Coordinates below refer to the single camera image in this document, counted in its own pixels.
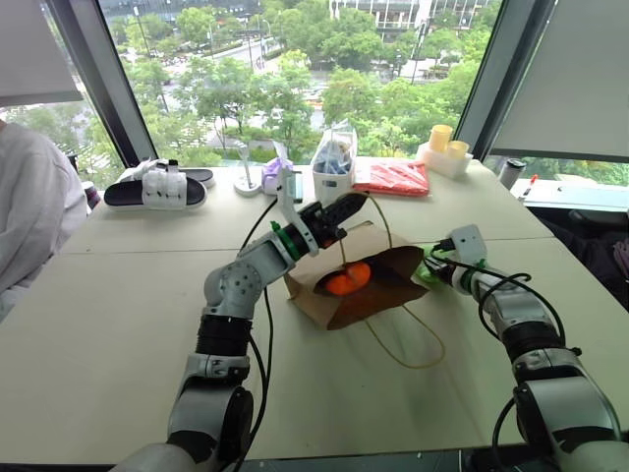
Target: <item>marker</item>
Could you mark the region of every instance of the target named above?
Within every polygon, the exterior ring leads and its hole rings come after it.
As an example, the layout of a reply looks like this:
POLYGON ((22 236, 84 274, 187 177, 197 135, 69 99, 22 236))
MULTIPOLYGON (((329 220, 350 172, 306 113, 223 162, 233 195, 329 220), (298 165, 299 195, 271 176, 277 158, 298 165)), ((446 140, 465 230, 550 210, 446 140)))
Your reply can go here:
POLYGON ((523 202, 527 196, 529 195, 529 193, 531 192, 531 189, 533 188, 533 184, 535 184, 535 181, 538 180, 538 174, 535 174, 532 178, 531 178, 531 182, 529 182, 529 187, 527 188, 527 190, 524 191, 524 194, 522 194, 519 198, 518 198, 518 202, 523 202))

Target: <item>black cylinder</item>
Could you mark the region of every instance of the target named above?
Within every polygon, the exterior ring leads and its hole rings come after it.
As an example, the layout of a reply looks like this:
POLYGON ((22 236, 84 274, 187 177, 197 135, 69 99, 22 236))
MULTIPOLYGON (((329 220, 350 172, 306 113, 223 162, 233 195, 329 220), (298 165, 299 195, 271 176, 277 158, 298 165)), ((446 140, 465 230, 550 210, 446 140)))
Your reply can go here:
POLYGON ((515 324, 502 333, 502 343, 511 362, 536 349, 563 347, 554 327, 542 322, 515 324))
POLYGON ((242 318, 203 315, 197 339, 199 354, 244 356, 252 322, 242 318))

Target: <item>pole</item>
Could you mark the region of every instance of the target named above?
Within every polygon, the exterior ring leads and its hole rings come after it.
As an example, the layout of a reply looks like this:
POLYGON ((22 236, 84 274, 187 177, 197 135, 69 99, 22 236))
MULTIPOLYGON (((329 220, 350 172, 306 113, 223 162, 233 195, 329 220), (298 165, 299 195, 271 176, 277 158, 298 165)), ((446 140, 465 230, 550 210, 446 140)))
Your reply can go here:
POLYGON ((252 39, 249 35, 249 30, 247 29, 247 44, 249 46, 249 63, 252 66, 252 70, 254 69, 254 56, 252 56, 252 39))
POLYGON ((257 15, 257 30, 259 31, 259 64, 264 69, 264 49, 262 47, 264 35, 262 34, 262 28, 259 27, 259 15, 257 15))
POLYGON ((140 33, 142 34, 144 46, 146 47, 146 54, 148 54, 148 57, 150 57, 150 49, 148 48, 148 41, 146 40, 146 36, 144 35, 144 28, 142 28, 142 22, 140 21, 140 12, 138 11, 138 7, 134 7, 134 15, 136 16, 138 26, 140 27, 140 33))
MULTIPOLYGON (((428 31, 429 28, 430 28, 430 18, 427 23, 422 23, 422 28, 420 29, 420 33, 417 35, 416 52, 418 56, 420 55, 420 52, 422 51, 422 45, 424 44, 424 36, 426 35, 426 32, 428 31)), ((411 85, 415 83, 415 73, 417 72, 417 62, 418 61, 416 58, 415 67, 413 68, 413 77, 411 78, 411 85)))
POLYGON ((214 34, 212 33, 212 24, 209 24, 209 36, 207 37, 207 39, 209 39, 209 55, 212 58, 212 61, 214 60, 214 34))

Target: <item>red bag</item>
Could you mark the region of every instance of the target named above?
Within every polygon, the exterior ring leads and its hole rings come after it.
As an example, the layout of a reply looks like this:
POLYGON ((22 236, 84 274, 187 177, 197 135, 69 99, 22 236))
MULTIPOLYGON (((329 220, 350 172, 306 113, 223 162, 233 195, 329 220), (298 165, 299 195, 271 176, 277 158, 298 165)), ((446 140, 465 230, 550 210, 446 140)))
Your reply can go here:
POLYGON ((357 163, 354 189, 377 194, 423 197, 429 193, 424 165, 412 160, 361 159, 357 163))

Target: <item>person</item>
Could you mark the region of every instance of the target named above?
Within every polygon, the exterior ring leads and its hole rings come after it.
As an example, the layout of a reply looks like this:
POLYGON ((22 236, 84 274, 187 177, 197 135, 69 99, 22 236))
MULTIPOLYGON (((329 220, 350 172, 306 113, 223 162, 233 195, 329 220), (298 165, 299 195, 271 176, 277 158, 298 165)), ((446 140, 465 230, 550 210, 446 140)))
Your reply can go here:
POLYGON ((39 133, 0 120, 0 322, 85 219, 70 160, 39 133))

